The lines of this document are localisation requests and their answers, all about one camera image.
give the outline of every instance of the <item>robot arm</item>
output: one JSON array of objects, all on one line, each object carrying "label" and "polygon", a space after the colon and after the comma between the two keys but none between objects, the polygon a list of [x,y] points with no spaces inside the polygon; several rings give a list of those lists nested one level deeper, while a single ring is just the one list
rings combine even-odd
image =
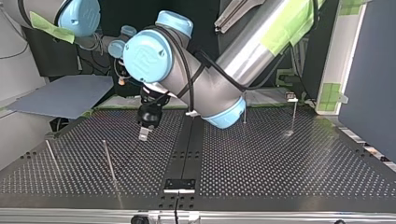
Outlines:
[{"label": "robot arm", "polygon": [[118,37],[99,35],[100,6],[97,0],[4,0],[4,9],[17,23],[34,28],[30,13],[34,12],[54,26],[72,31],[75,43],[82,49],[108,52],[115,40],[128,41],[136,29],[123,26]]},{"label": "robot arm", "polygon": [[137,35],[134,28],[125,26],[121,36],[110,37],[95,33],[100,20],[97,0],[5,0],[4,6],[19,24],[32,28],[29,13],[33,11],[72,31],[75,42],[84,49],[101,46],[99,49],[116,58],[134,79],[164,87],[163,92],[142,91],[139,138],[147,140],[159,125],[162,107],[171,93],[218,128],[235,124],[246,109],[242,92],[283,49],[310,30],[315,5],[320,7],[324,1],[266,0],[210,68],[186,51],[193,23],[174,12],[160,12],[155,26]]},{"label": "robot arm", "polygon": [[242,98],[246,87],[283,49],[296,44],[311,29],[316,1],[266,0],[210,68],[186,51],[192,22],[169,11],[160,12],[156,26],[131,38],[122,58],[133,78],[160,83],[189,105],[191,111],[226,129],[246,109]]}]

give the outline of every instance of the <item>black cable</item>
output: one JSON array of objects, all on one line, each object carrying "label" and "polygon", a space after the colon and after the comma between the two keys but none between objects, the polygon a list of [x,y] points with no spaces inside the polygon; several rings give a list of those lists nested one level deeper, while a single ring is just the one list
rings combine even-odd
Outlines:
[{"label": "black cable", "polygon": [[166,35],[174,44],[174,46],[176,47],[178,54],[180,55],[181,61],[183,62],[184,68],[186,70],[186,77],[187,77],[187,83],[189,85],[189,93],[190,93],[190,111],[194,110],[194,88],[193,88],[193,82],[191,79],[191,71],[190,71],[190,67],[189,64],[187,62],[186,59],[186,55],[184,55],[183,49],[182,47],[177,43],[177,41],[175,40],[175,38],[163,27],[161,26],[149,26],[146,28],[147,29],[152,29],[152,30],[156,30],[159,31],[160,33]]},{"label": "black cable", "polygon": [[3,60],[3,59],[10,59],[10,58],[14,58],[14,57],[20,56],[20,55],[22,55],[24,52],[26,52],[26,50],[28,49],[28,47],[29,47],[29,44],[26,43],[26,46],[25,46],[25,48],[23,49],[23,51],[21,51],[21,52],[19,52],[19,53],[16,53],[16,54],[13,54],[13,55],[9,55],[9,56],[7,56],[7,57],[2,57],[2,58],[0,58],[0,60]]},{"label": "black cable", "polygon": [[148,104],[145,105],[156,105],[161,99],[163,99],[163,97],[168,96],[168,94],[170,93],[170,91],[167,91],[166,93],[164,93],[162,96],[158,97],[157,99],[149,102]]},{"label": "black cable", "polygon": [[79,49],[78,46],[76,46],[76,50],[77,50],[77,56],[79,57],[80,60],[82,60],[84,63],[86,63],[92,70],[91,70],[91,74],[93,74],[95,71],[97,71],[100,75],[105,76],[106,73],[102,72],[100,69],[96,68],[95,66],[93,66],[93,63],[90,62],[89,60],[81,57],[80,53],[79,53]]},{"label": "black cable", "polygon": [[175,223],[178,224],[177,208],[175,209]]},{"label": "black cable", "polygon": [[301,85],[303,86],[306,95],[307,95],[308,98],[312,101],[312,104],[314,104],[314,106],[317,107],[317,103],[314,102],[314,98],[311,97],[311,95],[309,94],[308,90],[306,89],[306,86],[305,86],[305,84],[303,83],[303,78],[302,78],[302,76],[300,75],[300,72],[298,71],[296,55],[295,55],[295,53],[294,53],[294,47],[293,47],[293,46],[290,46],[290,53],[291,53],[291,58],[293,59],[293,63],[294,63],[294,65],[295,65],[295,67],[296,67],[296,73],[297,73],[296,75],[297,75],[297,77],[300,79]]},{"label": "black cable", "polygon": [[[198,51],[196,51],[196,53],[201,54],[223,77],[225,77],[229,82],[231,82],[240,91],[257,90],[257,89],[261,88],[262,85],[265,84],[265,82],[267,81],[267,79],[265,78],[261,83],[259,83],[258,85],[254,86],[254,87],[245,87],[245,86],[239,84],[238,82],[236,82],[235,80],[233,80],[232,77],[228,76],[228,74],[218,64],[216,64],[212,59],[210,59],[210,57],[205,52],[203,52],[202,50],[198,50]],[[282,56],[277,60],[273,69],[270,71],[270,74],[268,75],[268,77],[270,77],[276,71],[276,69],[282,63],[285,56],[286,56],[286,53],[283,53]]]},{"label": "black cable", "polygon": [[53,22],[54,25],[59,26],[59,18],[61,17],[61,14],[64,12],[64,9],[69,6],[69,4],[72,2],[72,0],[66,0],[61,7],[59,8],[58,12],[55,15],[55,21]]},{"label": "black cable", "polygon": [[12,21],[9,19],[8,15],[6,14],[6,12],[3,10],[2,7],[0,7],[0,12],[2,13],[3,17],[7,20],[7,22],[9,23],[9,25],[12,27],[12,29],[15,31],[15,33],[18,34],[18,36],[20,36],[24,41],[27,42],[26,37],[23,35],[23,33],[21,33],[17,27],[14,26],[14,23],[12,23]]}]

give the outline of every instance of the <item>gray panel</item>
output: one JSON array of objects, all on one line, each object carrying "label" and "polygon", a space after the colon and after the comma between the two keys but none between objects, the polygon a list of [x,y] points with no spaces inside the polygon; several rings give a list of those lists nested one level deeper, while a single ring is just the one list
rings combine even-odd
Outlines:
[{"label": "gray panel", "polygon": [[249,109],[226,130],[196,122],[204,134],[191,134],[197,157],[183,175],[199,186],[191,208],[396,212],[396,173],[310,108],[293,125],[289,107]]},{"label": "gray panel", "polygon": [[[97,111],[52,143],[0,173],[0,207],[168,209],[163,195],[167,170],[183,126],[182,110],[163,113],[150,141],[137,139],[140,126],[131,110]],[[107,165],[107,140],[117,184]]]},{"label": "gray panel", "polygon": [[62,77],[7,108],[51,117],[77,119],[113,87],[111,77]]},{"label": "gray panel", "polygon": [[367,4],[339,119],[352,132],[396,161],[396,1]]}]

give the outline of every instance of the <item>gray mat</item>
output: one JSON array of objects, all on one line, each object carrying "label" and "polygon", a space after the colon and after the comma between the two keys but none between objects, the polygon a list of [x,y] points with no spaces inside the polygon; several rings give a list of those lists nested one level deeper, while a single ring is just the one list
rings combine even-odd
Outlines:
[{"label": "gray mat", "polygon": [[113,87],[111,77],[62,77],[9,105],[10,110],[77,119]]}]

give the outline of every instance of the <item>white wall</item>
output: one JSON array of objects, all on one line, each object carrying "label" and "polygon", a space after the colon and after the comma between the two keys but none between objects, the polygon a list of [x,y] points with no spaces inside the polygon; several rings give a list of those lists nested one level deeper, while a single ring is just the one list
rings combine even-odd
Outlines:
[{"label": "white wall", "polygon": [[[0,12],[0,58],[21,52],[25,44]],[[0,60],[0,102],[44,85],[30,49],[18,57]]]},{"label": "white wall", "polygon": [[[0,12],[0,58],[21,52],[25,45]],[[1,108],[44,85],[30,49],[18,57],[0,59],[0,169],[38,146],[50,131],[51,120]]]},{"label": "white wall", "polygon": [[[358,15],[340,15],[337,17],[323,78],[321,80],[318,102],[320,102],[324,83],[341,84],[340,92],[344,94],[350,67],[355,55],[359,33],[361,31],[361,23],[364,18],[365,9],[366,5],[362,5]],[[340,107],[341,103],[337,104],[335,111],[321,111],[319,107],[317,107],[317,112],[320,115],[338,115]]]}]

